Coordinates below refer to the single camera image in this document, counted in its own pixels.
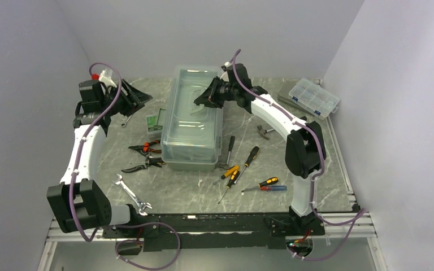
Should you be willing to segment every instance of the black metal base frame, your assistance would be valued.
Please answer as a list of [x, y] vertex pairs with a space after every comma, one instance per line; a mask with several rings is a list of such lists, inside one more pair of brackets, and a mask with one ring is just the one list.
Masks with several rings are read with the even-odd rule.
[[[298, 217], [289, 212], [272, 213], [198, 213], [198, 214], [149, 214], [139, 216], [132, 212], [127, 225], [163, 222], [171, 225], [181, 239], [181, 248], [268, 247], [285, 249], [285, 237], [324, 235], [321, 221], [313, 213]], [[129, 238], [138, 236], [140, 229], [105, 229], [104, 238]], [[144, 251], [175, 249], [176, 238], [164, 226], [144, 227], [140, 237], [145, 240]]]

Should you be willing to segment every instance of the transparent organizer box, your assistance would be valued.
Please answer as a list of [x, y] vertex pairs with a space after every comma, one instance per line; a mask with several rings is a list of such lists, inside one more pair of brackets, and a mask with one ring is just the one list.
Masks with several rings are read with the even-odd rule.
[[304, 110], [325, 119], [335, 113], [340, 98], [308, 79], [302, 78], [289, 92], [290, 98]]
[[222, 109], [197, 106], [219, 67], [177, 66], [162, 130], [162, 160], [172, 169], [211, 171], [222, 147]]

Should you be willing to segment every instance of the gray marble tabletop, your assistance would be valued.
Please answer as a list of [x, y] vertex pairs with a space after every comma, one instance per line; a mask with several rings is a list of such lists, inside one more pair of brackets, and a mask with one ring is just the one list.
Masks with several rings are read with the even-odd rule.
[[[262, 86], [276, 99], [284, 81], [282, 78], [254, 78], [253, 85]], [[127, 147], [148, 141], [145, 117], [166, 107], [171, 87], [171, 78], [140, 78], [129, 82], [154, 99], [131, 118], [126, 128], [120, 126], [125, 120], [124, 116], [112, 117], [96, 179], [112, 204], [132, 203], [128, 195], [120, 187], [112, 185], [110, 180], [115, 180], [115, 173], [120, 173], [121, 169], [131, 167], [130, 163], [144, 161], [142, 155]], [[328, 122], [281, 105], [297, 117], [307, 116], [308, 121], [316, 120], [322, 126], [327, 159], [326, 173], [318, 180], [317, 208], [320, 211], [350, 211], [348, 188]], [[269, 133], [270, 140], [265, 140], [258, 134], [259, 124], [266, 129], [270, 128], [259, 117], [238, 108], [235, 102], [226, 102], [220, 159], [227, 158], [230, 136], [236, 137], [230, 162], [232, 165], [243, 166], [254, 146], [259, 146], [261, 151], [220, 204], [217, 201], [226, 189], [225, 181], [218, 185], [211, 183], [224, 173], [223, 169], [212, 172], [173, 171], [164, 165], [163, 168], [150, 167], [135, 173], [122, 173], [124, 182], [142, 200], [152, 204], [153, 209], [148, 211], [150, 213], [285, 212], [293, 198], [292, 176], [284, 161], [285, 141], [277, 133]], [[280, 179], [280, 185], [287, 185], [288, 190], [241, 194], [242, 189], [255, 186], [273, 176]]]

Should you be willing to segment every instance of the white enclosure wall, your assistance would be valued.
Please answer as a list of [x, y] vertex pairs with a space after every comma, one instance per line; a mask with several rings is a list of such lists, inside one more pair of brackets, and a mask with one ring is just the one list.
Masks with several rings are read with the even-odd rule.
[[434, 270], [434, 1], [365, 1], [324, 83], [389, 269]]
[[363, 0], [57, 0], [91, 61], [127, 77], [238, 58], [250, 76], [322, 77]]
[[0, 270], [36, 270], [89, 61], [52, 0], [0, 0]]

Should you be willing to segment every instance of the wire cutter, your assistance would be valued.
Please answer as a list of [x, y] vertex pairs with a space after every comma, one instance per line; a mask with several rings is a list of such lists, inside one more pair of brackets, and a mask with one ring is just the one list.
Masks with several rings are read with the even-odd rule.
[[141, 155], [147, 157], [147, 156], [149, 156], [150, 152], [153, 152], [155, 154], [160, 154], [162, 152], [162, 150], [156, 150], [154, 148], [151, 148], [151, 146], [157, 145], [157, 144], [160, 144], [160, 139], [154, 140], [151, 142], [145, 142], [143, 145], [129, 146], [129, 148], [131, 150], [135, 150], [138, 153], [140, 153]]
[[165, 164], [165, 162], [162, 160], [162, 158], [160, 157], [152, 157], [152, 156], [147, 156], [146, 161], [143, 163], [140, 163], [139, 165], [133, 167], [133, 168], [128, 168], [128, 169], [122, 169], [121, 171], [124, 173], [132, 173], [132, 172], [137, 172], [140, 171], [142, 169], [148, 169], [150, 166], [156, 166], [158, 168], [161, 168], [162, 164]]

